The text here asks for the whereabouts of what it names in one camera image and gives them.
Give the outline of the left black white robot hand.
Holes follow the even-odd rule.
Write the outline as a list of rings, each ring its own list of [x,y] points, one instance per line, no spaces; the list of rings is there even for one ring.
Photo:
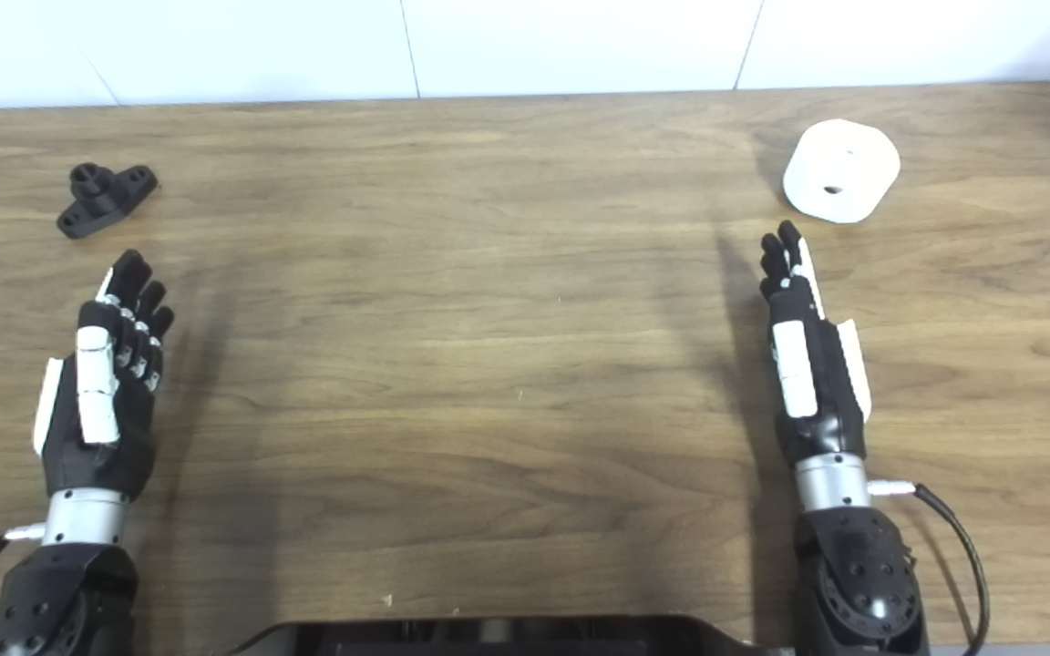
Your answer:
[[[164,336],[175,320],[166,293],[142,254],[125,250],[79,308],[72,352],[47,361],[32,441],[48,495],[92,488],[135,501],[145,490],[158,461]]]

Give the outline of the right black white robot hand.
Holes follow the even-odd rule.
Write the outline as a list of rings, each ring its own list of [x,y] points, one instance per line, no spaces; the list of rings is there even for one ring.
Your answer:
[[[791,465],[814,456],[866,458],[872,392],[854,321],[831,323],[808,242],[791,220],[761,241],[761,294],[782,414],[777,440]]]

